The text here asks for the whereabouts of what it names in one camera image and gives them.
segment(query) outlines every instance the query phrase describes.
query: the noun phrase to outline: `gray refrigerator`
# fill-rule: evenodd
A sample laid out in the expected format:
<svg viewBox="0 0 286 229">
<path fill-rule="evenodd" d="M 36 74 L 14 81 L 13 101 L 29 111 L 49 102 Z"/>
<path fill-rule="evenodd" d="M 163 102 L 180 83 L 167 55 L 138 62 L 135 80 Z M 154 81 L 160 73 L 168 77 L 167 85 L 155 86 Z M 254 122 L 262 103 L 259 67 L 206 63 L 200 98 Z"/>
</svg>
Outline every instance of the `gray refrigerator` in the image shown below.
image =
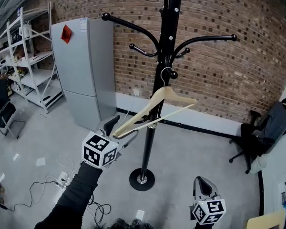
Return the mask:
<svg viewBox="0 0 286 229">
<path fill-rule="evenodd" d="M 61 39 L 64 26 L 69 43 Z M 116 111 L 113 68 L 113 23 L 81 18 L 54 24 L 52 44 L 58 76 L 75 122 L 96 130 Z"/>
</svg>

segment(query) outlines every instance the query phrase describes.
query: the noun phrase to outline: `metal shelving unit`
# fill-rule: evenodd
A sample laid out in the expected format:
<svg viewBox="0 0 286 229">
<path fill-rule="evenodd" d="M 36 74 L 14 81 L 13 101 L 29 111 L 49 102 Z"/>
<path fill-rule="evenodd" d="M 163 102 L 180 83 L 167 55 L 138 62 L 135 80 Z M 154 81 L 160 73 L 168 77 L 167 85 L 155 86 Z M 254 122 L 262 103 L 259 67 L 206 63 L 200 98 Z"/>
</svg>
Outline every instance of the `metal shelving unit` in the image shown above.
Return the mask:
<svg viewBox="0 0 286 229">
<path fill-rule="evenodd" d="M 48 13 L 49 15 L 49 30 L 43 32 L 37 32 L 30 27 L 25 27 L 25 24 L 30 24 L 31 20 Z M 12 87 L 12 91 L 21 95 L 26 100 L 29 100 L 38 106 L 42 107 L 46 113 L 48 108 L 54 104 L 61 96 L 63 92 L 61 84 L 59 82 L 58 74 L 56 71 L 56 63 L 53 54 L 52 41 L 51 41 L 51 2 L 48 7 L 36 8 L 28 11 L 20 9 L 20 16 L 15 19 L 12 23 L 7 21 L 6 30 L 0 35 L 0 40 L 7 36 L 9 46 L 0 51 L 0 55 L 4 52 L 9 52 L 10 59 L 6 59 L 5 63 L 0 63 L 2 68 L 6 71 L 9 67 L 14 68 L 14 75 L 8 76 L 8 78 L 14 81 L 18 87 Z M 22 31 L 22 40 L 11 43 L 11 34 L 13 34 L 18 28 Z M 32 35 L 29 37 L 24 36 L 25 29 L 32 31 Z M 33 51 L 32 39 L 41 36 L 51 42 L 51 51 L 40 52 L 36 56 L 29 57 L 26 41 L 29 41 L 31 51 Z M 20 60 L 15 60 L 14 52 L 17 46 L 23 46 L 25 57 Z M 39 69 L 37 67 L 38 62 L 52 56 L 54 60 L 54 66 L 51 70 Z M 25 67 L 28 69 L 28 73 L 20 77 L 18 74 L 17 67 Z"/>
</svg>

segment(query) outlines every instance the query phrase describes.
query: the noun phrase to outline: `black coat rack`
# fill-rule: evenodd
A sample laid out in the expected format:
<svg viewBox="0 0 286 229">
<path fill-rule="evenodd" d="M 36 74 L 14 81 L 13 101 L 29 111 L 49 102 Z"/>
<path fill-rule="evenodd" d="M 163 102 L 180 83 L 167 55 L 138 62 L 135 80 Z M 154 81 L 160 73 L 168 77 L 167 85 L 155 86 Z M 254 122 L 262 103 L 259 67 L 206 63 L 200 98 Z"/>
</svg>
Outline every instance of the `black coat rack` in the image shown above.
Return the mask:
<svg viewBox="0 0 286 229">
<path fill-rule="evenodd" d="M 163 8 L 159 9 L 162 18 L 161 24 L 161 35 L 159 42 L 157 39 L 146 29 L 137 26 L 135 24 L 129 23 L 127 21 L 121 20 L 114 16 L 111 16 L 109 13 L 104 13 L 102 15 L 102 19 L 104 21 L 112 21 L 118 23 L 120 25 L 126 26 L 133 30 L 139 31 L 149 37 L 155 45 L 156 51 L 153 53 L 147 53 L 139 47 L 135 46 L 133 43 L 129 45 L 130 49 L 136 50 L 137 52 L 143 54 L 147 57 L 155 57 L 157 56 L 157 68 L 156 75 L 154 79 L 153 85 L 153 94 L 161 87 L 167 86 L 170 78 L 176 79 L 178 74 L 176 71 L 172 69 L 173 62 L 175 59 L 181 58 L 186 53 L 190 52 L 189 48 L 186 48 L 187 45 L 193 42 L 201 42 L 201 41 L 216 41 L 216 40 L 232 40 L 236 41 L 237 37 L 235 35 L 230 36 L 202 36 L 189 39 L 183 43 L 181 43 L 176 49 L 175 40 L 176 33 L 178 27 L 179 13 L 180 13 L 181 0 L 164 0 Z M 161 114 L 161 108 L 163 106 L 163 101 L 158 104 L 155 108 L 153 108 L 148 117 L 140 121 L 143 123 L 144 121 L 150 120 L 153 121 Z M 131 186 L 138 191 L 147 191 L 149 190 L 155 182 L 155 178 L 153 173 L 147 169 L 152 145 L 153 145 L 153 137 L 155 133 L 156 124 L 150 125 L 147 128 L 146 138 L 145 138 L 145 147 L 144 147 L 144 155 L 142 168 L 134 170 L 129 177 L 129 182 Z"/>
</svg>

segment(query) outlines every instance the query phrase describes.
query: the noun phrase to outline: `gray floor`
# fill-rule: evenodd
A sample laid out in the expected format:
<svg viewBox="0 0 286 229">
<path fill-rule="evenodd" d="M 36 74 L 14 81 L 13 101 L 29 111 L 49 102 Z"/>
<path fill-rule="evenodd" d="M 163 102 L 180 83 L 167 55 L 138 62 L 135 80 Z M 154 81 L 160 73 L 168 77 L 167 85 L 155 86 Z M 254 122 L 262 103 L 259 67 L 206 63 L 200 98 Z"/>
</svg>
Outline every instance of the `gray floor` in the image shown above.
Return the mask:
<svg viewBox="0 0 286 229">
<path fill-rule="evenodd" d="M 60 99 L 46 119 L 43 109 L 27 104 L 20 96 L 13 96 L 19 119 L 27 120 L 19 140 L 0 133 L 0 177 L 6 189 L 8 207 L 30 202 L 29 187 L 34 181 L 43 182 L 48 175 L 58 177 L 66 168 L 57 159 L 68 154 L 75 164 L 81 159 L 81 143 L 88 130 L 77 126 L 70 116 L 65 100 Z M 203 176 L 217 185 L 225 199 L 227 213 L 214 229 L 242 229 L 249 218 L 258 216 L 258 178 L 245 174 L 245 160 L 228 162 L 238 150 L 228 139 L 159 124 L 156 130 L 149 169 L 156 177 L 152 189 L 138 192 L 128 182 L 129 174 L 139 168 L 143 155 L 145 130 L 122 151 L 122 156 L 105 170 L 94 192 L 99 203 L 109 203 L 112 211 L 103 222 L 110 225 L 117 218 L 130 222 L 137 210 L 145 211 L 144 220 L 155 229 L 192 229 L 189 207 L 193 203 L 193 180 Z M 13 161 L 15 154 L 20 157 Z M 46 165 L 36 166 L 45 157 Z M 67 158 L 61 163 L 71 166 Z M 37 201 L 42 185 L 32 188 Z M 32 208 L 16 207 L 14 213 L 0 209 L 0 229 L 31 229 L 43 220 L 54 207 L 59 189 L 46 185 L 41 201 Z M 92 216 L 85 212 L 82 228 L 91 228 Z"/>
</svg>

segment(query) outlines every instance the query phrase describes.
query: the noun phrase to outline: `black office chair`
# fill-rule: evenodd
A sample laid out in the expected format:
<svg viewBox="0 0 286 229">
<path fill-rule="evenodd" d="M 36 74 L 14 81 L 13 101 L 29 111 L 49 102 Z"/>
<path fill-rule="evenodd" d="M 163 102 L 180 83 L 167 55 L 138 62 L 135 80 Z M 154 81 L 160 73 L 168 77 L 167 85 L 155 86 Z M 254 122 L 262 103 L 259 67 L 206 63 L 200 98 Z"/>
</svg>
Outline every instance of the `black office chair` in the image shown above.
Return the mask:
<svg viewBox="0 0 286 229">
<path fill-rule="evenodd" d="M 286 134 L 286 99 L 282 102 L 276 102 L 269 112 L 263 117 L 258 126 L 254 126 L 257 118 L 261 117 L 260 113 L 251 110 L 252 121 L 250 124 L 241 124 L 241 137 L 231 139 L 229 143 L 236 143 L 243 150 L 232 157 L 229 162 L 241 155 L 245 155 L 247 170 L 251 169 L 251 163 L 265 154 L 274 146 L 282 135 Z"/>
<path fill-rule="evenodd" d="M 6 135 L 9 131 L 9 133 L 14 137 L 18 138 L 20 132 L 25 126 L 25 121 L 23 120 L 13 120 L 10 125 L 7 125 L 8 121 L 11 119 L 11 117 L 14 115 L 16 112 L 16 108 L 13 104 L 10 103 L 9 97 L 8 97 L 8 89 L 7 89 L 7 80 L 0 80 L 0 132 L 3 135 Z M 22 122 L 24 125 L 22 128 L 19 130 L 19 132 L 15 135 L 11 129 L 10 126 L 14 122 Z M 1 128 L 7 128 L 7 131 L 3 133 L 1 131 Z"/>
</svg>

